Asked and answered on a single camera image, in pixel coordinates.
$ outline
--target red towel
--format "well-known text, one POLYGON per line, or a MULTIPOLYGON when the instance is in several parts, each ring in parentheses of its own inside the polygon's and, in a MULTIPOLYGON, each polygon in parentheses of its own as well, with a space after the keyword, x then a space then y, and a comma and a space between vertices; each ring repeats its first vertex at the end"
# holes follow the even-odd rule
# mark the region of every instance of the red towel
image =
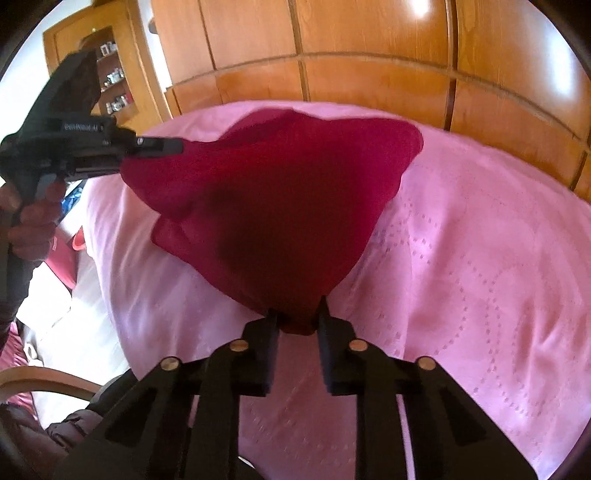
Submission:
POLYGON ((45 263, 67 288, 72 290, 76 286, 78 256, 74 249, 68 245, 59 229, 56 231, 53 247, 45 263))
POLYGON ((121 175, 161 214, 156 245, 243 305, 305 325, 422 147, 403 121, 267 109, 215 142, 185 142, 182 155, 127 159, 121 175))

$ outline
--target pink sheet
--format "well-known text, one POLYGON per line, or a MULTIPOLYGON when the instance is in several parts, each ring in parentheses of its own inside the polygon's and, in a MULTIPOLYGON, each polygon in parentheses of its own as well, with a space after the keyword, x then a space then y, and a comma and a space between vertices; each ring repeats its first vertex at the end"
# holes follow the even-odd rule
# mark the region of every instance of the pink sheet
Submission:
MULTIPOLYGON (((262 106, 395 118, 246 102, 152 133, 211 141, 262 106)), ((423 152, 330 307, 392 356, 437 358, 547 479, 591 417, 591 207, 508 154, 419 127, 423 152)), ((87 247, 137 375, 168 355, 209 355, 258 317, 151 243, 157 214, 119 176, 89 182, 83 199, 87 247)), ((326 394, 316 345, 282 335, 272 393, 242 402, 241 455, 269 479, 354 476, 355 402, 326 394)))

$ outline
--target white floor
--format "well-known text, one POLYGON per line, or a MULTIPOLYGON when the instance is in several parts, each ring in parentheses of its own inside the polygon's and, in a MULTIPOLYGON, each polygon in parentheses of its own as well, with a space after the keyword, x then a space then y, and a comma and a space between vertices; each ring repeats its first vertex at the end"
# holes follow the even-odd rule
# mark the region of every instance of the white floor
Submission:
MULTIPOLYGON (((100 293, 95 263, 86 252, 80 253, 70 311, 42 335, 29 332, 27 337, 45 367, 101 385, 129 368, 100 293)), ((87 405, 55 393, 36 392, 33 397, 44 427, 87 405)))

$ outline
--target finger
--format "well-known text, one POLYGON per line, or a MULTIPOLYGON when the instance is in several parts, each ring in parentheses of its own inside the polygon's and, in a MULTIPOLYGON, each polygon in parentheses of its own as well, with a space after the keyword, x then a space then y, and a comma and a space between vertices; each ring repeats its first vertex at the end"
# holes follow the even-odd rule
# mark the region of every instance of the finger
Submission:
POLYGON ((11 183, 5 183, 0 187, 0 209, 7 212, 16 212, 21 206, 21 196, 11 183))
POLYGON ((39 200, 22 209, 21 223, 24 225, 43 225, 61 217, 61 203, 39 200))
POLYGON ((28 262, 37 262, 39 260, 46 260, 49 257, 50 250, 51 242, 45 242, 39 245, 13 247, 12 253, 28 262))
POLYGON ((49 202, 61 202, 66 195, 66 182, 62 179, 57 179, 51 183, 45 191, 45 198, 49 202))
POLYGON ((8 231, 8 241, 15 247, 27 245, 39 245, 53 239, 56 233, 56 226, 53 223, 48 225, 17 225, 8 231))

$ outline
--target bed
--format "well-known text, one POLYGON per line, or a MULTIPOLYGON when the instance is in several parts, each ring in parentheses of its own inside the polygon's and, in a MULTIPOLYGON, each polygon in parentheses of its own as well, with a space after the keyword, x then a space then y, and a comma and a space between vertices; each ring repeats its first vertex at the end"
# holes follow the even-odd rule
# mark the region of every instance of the bed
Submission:
MULTIPOLYGON (((153 134, 214 141, 269 107, 419 127, 423 152, 329 303, 390 355, 437 358, 549 478, 591 418, 591 80, 552 23, 526 0, 169 3, 153 5, 176 118, 153 134)), ((151 243, 158 214, 119 177, 89 182, 82 205, 95 308, 137 375, 209 355, 257 317, 151 243)), ((241 451, 269 478, 352 471, 338 418, 354 405, 323 393, 301 357, 313 342, 282 338, 272 403, 242 406, 241 451)))

